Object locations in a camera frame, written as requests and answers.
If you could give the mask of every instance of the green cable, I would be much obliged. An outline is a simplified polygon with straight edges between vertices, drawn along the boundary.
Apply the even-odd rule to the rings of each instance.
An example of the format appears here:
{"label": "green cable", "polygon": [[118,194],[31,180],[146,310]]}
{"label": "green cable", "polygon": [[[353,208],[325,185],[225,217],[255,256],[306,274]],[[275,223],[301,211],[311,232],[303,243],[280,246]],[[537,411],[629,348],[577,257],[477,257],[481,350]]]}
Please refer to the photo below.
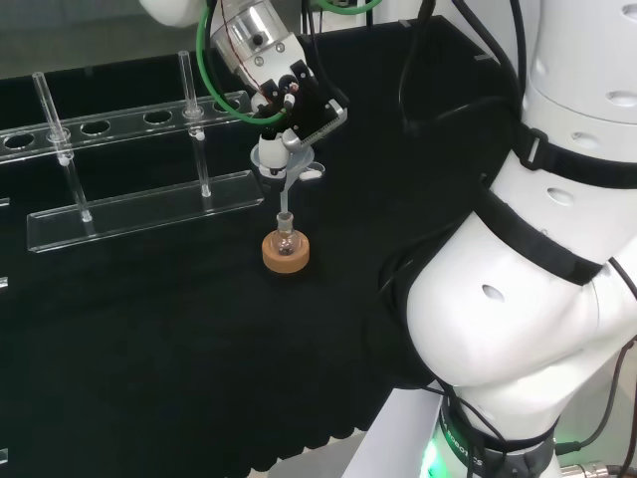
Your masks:
{"label": "green cable", "polygon": [[329,2],[329,0],[316,0],[317,4],[331,13],[337,13],[338,15],[358,15],[359,13],[366,13],[372,8],[378,6],[382,0],[371,0],[371,2],[363,5],[362,7],[337,7]]}
{"label": "green cable", "polygon": [[199,67],[199,73],[201,74],[201,79],[203,80],[203,83],[206,85],[206,88],[208,89],[208,91],[210,92],[210,95],[212,95],[212,98],[215,99],[215,102],[217,102],[217,104],[221,108],[223,108],[227,113],[229,113],[230,115],[232,115],[238,120],[245,121],[250,124],[272,124],[273,122],[277,122],[284,116],[285,113],[277,113],[273,117],[269,117],[269,118],[253,118],[250,115],[240,113],[234,108],[232,108],[230,105],[228,105],[226,102],[224,102],[223,98],[221,98],[221,96],[217,93],[215,88],[212,86],[212,83],[210,83],[210,78],[208,78],[208,73],[206,72],[206,67],[203,62],[203,45],[204,45],[204,37],[206,34],[206,19],[208,18],[209,13],[210,13],[210,9],[205,8],[203,11],[203,15],[201,16],[201,20],[199,21],[199,28],[197,29],[196,53],[197,53],[197,66]]}

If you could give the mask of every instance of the black table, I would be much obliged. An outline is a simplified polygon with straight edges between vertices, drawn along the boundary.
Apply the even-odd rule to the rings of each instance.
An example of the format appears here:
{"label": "black table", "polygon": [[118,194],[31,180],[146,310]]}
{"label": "black table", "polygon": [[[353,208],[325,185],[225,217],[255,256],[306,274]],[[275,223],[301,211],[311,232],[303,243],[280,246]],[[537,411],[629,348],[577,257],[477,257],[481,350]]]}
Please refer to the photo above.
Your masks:
{"label": "black table", "polygon": [[[397,87],[411,28],[319,39],[349,120],[316,146],[317,184],[291,192],[312,241],[294,277],[269,273],[262,238],[277,201],[121,238],[32,254],[28,213],[72,203],[53,157],[2,165],[0,476],[244,477],[278,457],[366,429],[391,386],[363,351],[418,373],[377,299],[383,258],[466,213],[481,173],[508,151],[507,114],[458,116],[402,134]],[[409,113],[428,118],[504,88],[501,71],[438,19],[411,75]],[[175,56],[48,76],[61,118],[178,100]],[[231,79],[224,82],[230,89]],[[0,128],[42,121],[29,78],[0,82]],[[257,139],[211,127],[209,169],[249,168]],[[81,150],[89,200],[196,178],[187,134]]]}

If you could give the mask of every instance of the clear acrylic test tube rack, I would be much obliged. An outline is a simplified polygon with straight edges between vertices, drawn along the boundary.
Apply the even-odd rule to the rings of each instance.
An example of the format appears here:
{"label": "clear acrylic test tube rack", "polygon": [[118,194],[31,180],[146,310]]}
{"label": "clear acrylic test tube rack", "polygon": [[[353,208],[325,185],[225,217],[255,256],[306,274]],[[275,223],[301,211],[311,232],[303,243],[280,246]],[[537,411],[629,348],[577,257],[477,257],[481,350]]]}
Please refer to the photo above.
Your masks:
{"label": "clear acrylic test tube rack", "polygon": [[[234,119],[215,108],[211,98],[197,99],[190,57],[179,53],[185,100],[113,113],[60,120],[46,79],[33,80],[46,123],[0,131],[0,164],[54,154],[65,169],[75,204],[27,216],[27,247],[33,252],[61,249],[222,212],[263,201],[250,170],[208,177],[204,126]],[[227,95],[239,111],[250,110],[245,92]],[[133,194],[86,201],[75,170],[75,150],[187,130],[192,138],[198,179]]]}

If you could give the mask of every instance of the green indicator light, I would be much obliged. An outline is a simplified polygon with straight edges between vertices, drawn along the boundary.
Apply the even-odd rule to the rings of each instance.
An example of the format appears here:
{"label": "green indicator light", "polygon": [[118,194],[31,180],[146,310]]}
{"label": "green indicator light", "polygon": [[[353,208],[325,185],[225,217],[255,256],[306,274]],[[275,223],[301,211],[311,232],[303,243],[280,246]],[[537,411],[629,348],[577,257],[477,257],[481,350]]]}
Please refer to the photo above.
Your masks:
{"label": "green indicator light", "polygon": [[420,478],[450,478],[449,471],[442,462],[442,458],[438,454],[438,449],[433,441],[429,442],[422,457]]}

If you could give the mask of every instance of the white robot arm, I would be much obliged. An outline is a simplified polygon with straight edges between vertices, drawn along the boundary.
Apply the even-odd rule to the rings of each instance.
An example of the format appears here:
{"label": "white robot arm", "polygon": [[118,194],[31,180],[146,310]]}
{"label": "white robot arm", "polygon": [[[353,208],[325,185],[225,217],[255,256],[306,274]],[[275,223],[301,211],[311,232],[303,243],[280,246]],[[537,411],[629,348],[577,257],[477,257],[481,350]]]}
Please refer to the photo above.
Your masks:
{"label": "white robot arm", "polygon": [[[196,23],[204,0],[140,0],[157,21],[183,27]],[[346,99],[320,84],[308,68],[297,37],[288,31],[270,0],[219,0],[211,42],[232,73],[256,91],[254,113],[285,108],[285,120],[268,126],[259,139],[259,170],[283,188],[294,152],[310,146],[343,124]]]}
{"label": "white robot arm", "polygon": [[[605,264],[601,271],[585,284],[558,277],[533,261],[533,251],[525,255],[520,237],[473,213],[408,295],[409,333],[423,361],[505,439],[531,440],[532,449],[542,447],[534,438],[550,440],[574,394],[637,335],[635,297],[607,264],[615,256],[637,279],[637,63],[626,61],[637,22],[625,3],[541,1],[523,103],[524,124],[541,133],[528,157],[509,154],[488,193],[532,235],[579,265]],[[466,412],[473,427],[493,435]],[[471,458],[467,449],[458,458],[449,433],[442,423],[437,449],[451,476],[465,476]],[[556,459],[544,465],[542,478],[561,475]]]}

